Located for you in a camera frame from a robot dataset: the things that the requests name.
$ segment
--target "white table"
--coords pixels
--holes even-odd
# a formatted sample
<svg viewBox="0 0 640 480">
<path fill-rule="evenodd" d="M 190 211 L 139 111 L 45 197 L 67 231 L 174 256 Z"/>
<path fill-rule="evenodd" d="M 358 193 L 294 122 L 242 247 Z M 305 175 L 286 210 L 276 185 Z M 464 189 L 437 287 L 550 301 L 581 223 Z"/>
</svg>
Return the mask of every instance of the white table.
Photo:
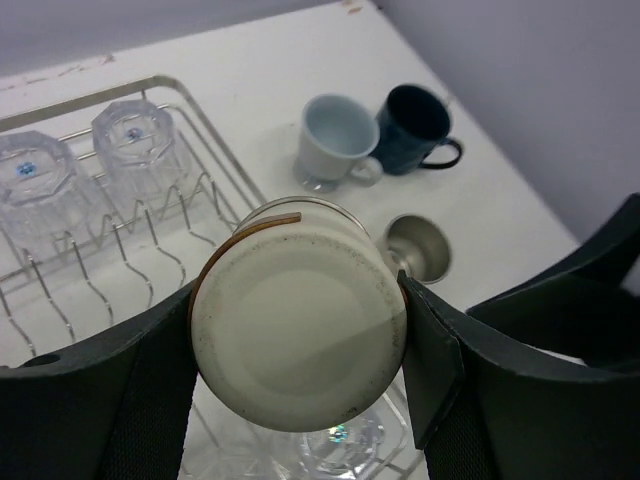
<svg viewBox="0 0 640 480">
<path fill-rule="evenodd" d="M 368 189 L 345 185 L 327 198 L 354 213 L 373 236 L 402 213 L 434 220 L 451 242 L 453 265 L 432 288 L 460 309 L 530 278 L 570 252 L 574 238 L 446 86 L 375 6 L 350 3 L 3 78 L 0 116 L 138 77 L 174 76 L 273 199 L 304 193 L 292 177 L 291 162 L 308 99 L 337 92 L 375 111 L 395 85 L 418 83 L 449 103 L 452 135 L 466 146 L 460 165 L 444 172 L 387 176 Z M 415 478 L 424 478 L 424 472 Z"/>
</svg>

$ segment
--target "dark mug handle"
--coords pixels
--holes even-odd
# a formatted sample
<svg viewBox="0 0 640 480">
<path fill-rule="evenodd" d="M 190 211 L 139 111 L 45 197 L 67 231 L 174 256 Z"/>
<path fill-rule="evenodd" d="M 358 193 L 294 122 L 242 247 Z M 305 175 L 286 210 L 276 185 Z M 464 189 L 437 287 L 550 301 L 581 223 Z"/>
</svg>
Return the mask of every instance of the dark mug handle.
<svg viewBox="0 0 640 480">
<path fill-rule="evenodd" d="M 451 145 L 453 148 L 456 149 L 456 151 L 458 152 L 458 154 L 456 155 L 456 158 L 454 158 L 453 160 L 451 160 L 450 162 L 445 162 L 445 163 L 426 163 L 426 162 L 422 162 L 420 163 L 420 168 L 426 168 L 429 170 L 446 170 L 447 168 L 451 168 L 451 167 L 455 167 L 458 162 L 460 162 L 460 159 L 462 158 L 462 154 L 464 153 L 464 147 L 462 146 L 462 143 L 460 143 L 458 140 L 455 140 L 453 138 L 445 138 L 442 143 L 438 146 L 444 146 L 444 145 Z M 427 153 L 424 158 L 427 158 L 427 156 L 429 156 L 431 152 Z"/>
</svg>

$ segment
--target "white container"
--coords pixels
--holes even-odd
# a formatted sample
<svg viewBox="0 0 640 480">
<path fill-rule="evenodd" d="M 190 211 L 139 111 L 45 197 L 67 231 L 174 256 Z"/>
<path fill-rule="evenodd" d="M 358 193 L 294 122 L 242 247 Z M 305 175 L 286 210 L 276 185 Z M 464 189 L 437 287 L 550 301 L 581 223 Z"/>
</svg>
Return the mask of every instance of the white container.
<svg viewBox="0 0 640 480">
<path fill-rule="evenodd" d="M 362 413 L 400 367 L 404 299 L 348 212 L 290 197 L 245 219 L 196 281 L 200 373 L 247 420 L 314 431 Z"/>
</svg>

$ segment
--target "gray wall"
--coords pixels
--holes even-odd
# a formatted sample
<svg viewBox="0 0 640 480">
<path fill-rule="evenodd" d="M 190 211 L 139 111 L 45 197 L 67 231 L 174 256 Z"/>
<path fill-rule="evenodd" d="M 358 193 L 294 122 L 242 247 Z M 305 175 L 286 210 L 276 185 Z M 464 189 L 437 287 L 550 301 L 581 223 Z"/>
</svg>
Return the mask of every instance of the gray wall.
<svg viewBox="0 0 640 480">
<path fill-rule="evenodd" d="M 377 3 L 578 239 L 640 191 L 639 1 Z"/>
<path fill-rule="evenodd" d="M 4 0 L 0 76 L 329 1 Z"/>
</svg>

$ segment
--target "metal dish rack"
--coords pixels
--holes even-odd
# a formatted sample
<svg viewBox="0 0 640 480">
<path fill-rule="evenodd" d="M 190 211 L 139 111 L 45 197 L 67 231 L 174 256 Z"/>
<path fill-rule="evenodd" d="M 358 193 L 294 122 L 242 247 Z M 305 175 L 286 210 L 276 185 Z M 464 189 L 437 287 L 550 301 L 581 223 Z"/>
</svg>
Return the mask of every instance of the metal dish rack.
<svg viewBox="0 0 640 480">
<path fill-rule="evenodd" d="M 96 169 L 91 128 L 86 125 L 110 102 L 140 97 L 171 113 L 195 171 L 188 187 L 174 186 L 166 192 L 161 207 L 153 209 L 138 201 L 133 212 L 121 212 L 103 188 L 104 173 Z M 50 258 L 19 248 L 0 226 L 2 365 L 14 367 L 81 341 L 163 300 L 195 278 L 216 246 L 266 202 L 184 85 L 170 77 L 153 76 L 0 119 L 0 133 L 25 129 L 66 142 L 92 173 L 112 211 L 104 215 L 102 230 L 90 240 L 77 241 L 69 232 L 55 239 L 57 254 Z M 370 468 L 353 472 L 352 478 L 408 478 L 422 453 L 409 441 L 402 388 L 394 383 L 372 408 L 389 433 L 388 441 Z M 210 478 L 210 464 L 228 438 L 220 433 L 221 418 L 232 422 L 234 431 L 253 432 L 257 446 L 269 434 L 234 417 L 199 379 L 181 478 Z M 261 462 L 265 471 L 260 478 L 294 478 L 274 458 Z"/>
</svg>

